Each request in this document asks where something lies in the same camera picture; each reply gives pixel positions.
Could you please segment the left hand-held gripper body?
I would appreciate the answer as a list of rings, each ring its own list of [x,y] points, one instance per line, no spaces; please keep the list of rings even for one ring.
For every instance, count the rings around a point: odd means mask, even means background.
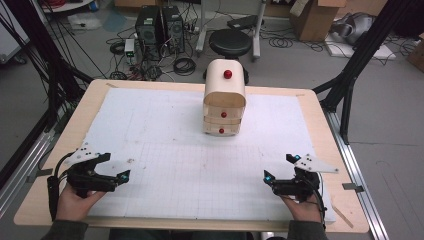
[[[64,163],[67,182],[77,191],[77,195],[86,198],[89,191],[113,192],[117,187],[117,178],[100,175],[95,171],[98,164],[95,159],[104,153],[94,151],[88,143],[83,143]]]

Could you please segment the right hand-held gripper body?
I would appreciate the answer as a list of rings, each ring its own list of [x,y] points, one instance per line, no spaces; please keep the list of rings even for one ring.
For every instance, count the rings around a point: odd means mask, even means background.
[[[339,172],[338,168],[310,154],[300,157],[301,159],[293,164],[295,174],[292,179],[275,178],[271,185],[275,195],[289,195],[296,197],[300,202],[306,201],[320,188],[319,173]]]

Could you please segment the person's right hand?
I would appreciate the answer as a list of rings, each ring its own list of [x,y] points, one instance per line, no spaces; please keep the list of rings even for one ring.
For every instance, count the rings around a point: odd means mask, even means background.
[[[296,202],[286,195],[281,196],[281,199],[295,221],[322,222],[320,208],[315,196],[309,197],[304,202]]]

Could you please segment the person's left hand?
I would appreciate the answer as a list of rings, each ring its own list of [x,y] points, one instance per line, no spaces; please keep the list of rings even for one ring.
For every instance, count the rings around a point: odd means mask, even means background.
[[[90,209],[105,195],[105,192],[95,191],[89,192],[86,198],[81,198],[67,184],[59,196],[56,219],[82,221],[86,218]]]

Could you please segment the thin wooden stick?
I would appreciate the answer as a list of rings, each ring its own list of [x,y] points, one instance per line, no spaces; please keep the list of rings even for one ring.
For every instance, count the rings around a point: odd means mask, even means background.
[[[345,222],[347,226],[353,229],[353,223],[339,210],[335,205],[332,205],[334,212]]]

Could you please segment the small wooden drawer cabinet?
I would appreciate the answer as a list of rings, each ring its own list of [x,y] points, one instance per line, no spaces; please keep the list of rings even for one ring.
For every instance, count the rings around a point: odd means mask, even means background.
[[[206,69],[203,131],[216,136],[238,134],[246,104],[242,65],[236,60],[213,60]]]

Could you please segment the small white power box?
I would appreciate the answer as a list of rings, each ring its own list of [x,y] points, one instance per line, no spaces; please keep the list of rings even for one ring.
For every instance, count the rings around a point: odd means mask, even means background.
[[[136,63],[136,51],[135,51],[135,40],[126,39],[124,46],[124,54],[128,65],[134,65]]]

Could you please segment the white foam board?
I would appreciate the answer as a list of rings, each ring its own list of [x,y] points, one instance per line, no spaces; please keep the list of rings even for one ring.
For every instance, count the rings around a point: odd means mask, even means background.
[[[354,54],[353,47],[338,35],[329,34],[325,38],[324,44],[329,55],[332,57],[350,58]],[[396,56],[386,45],[382,45],[373,55],[373,58],[379,60],[393,60]]]

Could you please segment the white desk leg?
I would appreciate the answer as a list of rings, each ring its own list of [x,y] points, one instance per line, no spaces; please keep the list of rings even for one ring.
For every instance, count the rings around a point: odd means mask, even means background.
[[[205,45],[205,38],[207,33],[207,26],[206,26],[206,8],[205,8],[206,0],[200,0],[200,26],[199,26],[199,35],[195,47],[195,51],[198,55],[200,55],[204,49]]]
[[[254,35],[252,38],[252,60],[256,61],[260,58],[260,30],[262,25],[263,16],[266,9],[266,1],[260,0],[260,8],[257,14],[257,22],[254,30]]]

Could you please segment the black computer tower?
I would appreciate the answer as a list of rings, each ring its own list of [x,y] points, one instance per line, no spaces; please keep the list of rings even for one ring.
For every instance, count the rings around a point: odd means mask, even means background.
[[[135,30],[144,55],[150,60],[158,60],[160,45],[163,43],[160,8],[157,5],[143,5]]]
[[[171,54],[185,51],[183,19],[177,6],[162,7],[165,45]]]

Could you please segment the open cardboard box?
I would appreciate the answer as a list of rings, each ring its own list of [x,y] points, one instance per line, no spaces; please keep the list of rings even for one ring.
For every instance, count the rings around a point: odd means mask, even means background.
[[[347,0],[294,0],[289,20],[300,41],[324,41],[332,22]]]

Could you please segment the grey bag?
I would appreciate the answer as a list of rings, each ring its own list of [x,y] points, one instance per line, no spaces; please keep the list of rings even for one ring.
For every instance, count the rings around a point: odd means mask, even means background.
[[[363,12],[347,13],[332,23],[329,32],[336,33],[348,44],[354,46],[370,30],[375,19],[375,16]]]

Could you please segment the black flat tray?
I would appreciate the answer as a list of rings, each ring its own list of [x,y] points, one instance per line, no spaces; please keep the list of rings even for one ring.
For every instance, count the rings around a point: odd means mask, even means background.
[[[227,26],[232,29],[243,30],[256,27],[258,23],[259,21],[257,15],[249,15],[246,17],[230,20],[227,22]]]

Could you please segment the white cabinet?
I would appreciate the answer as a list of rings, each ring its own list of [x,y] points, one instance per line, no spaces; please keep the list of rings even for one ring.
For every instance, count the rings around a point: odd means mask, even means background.
[[[17,33],[24,43],[29,41],[4,0],[0,0],[0,64],[6,64],[21,50],[21,45],[13,37],[14,33]]]

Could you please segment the aluminium rail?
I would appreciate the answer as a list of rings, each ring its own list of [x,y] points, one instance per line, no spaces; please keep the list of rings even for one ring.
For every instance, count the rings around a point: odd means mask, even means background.
[[[0,190],[0,219],[6,214],[24,184],[35,179],[36,172],[43,159],[48,156],[51,146],[55,140],[56,132],[42,132],[25,152],[17,168],[12,171],[11,176]]]
[[[324,112],[324,115],[336,141],[342,160],[345,164],[345,168],[351,179],[353,190],[356,192],[361,207],[364,211],[373,239],[390,240],[376,205],[374,204],[371,192],[368,189],[368,184],[366,183],[361,169],[357,163],[354,152],[350,144],[346,143],[340,134],[341,121],[339,120],[339,117],[336,113],[327,111]]]

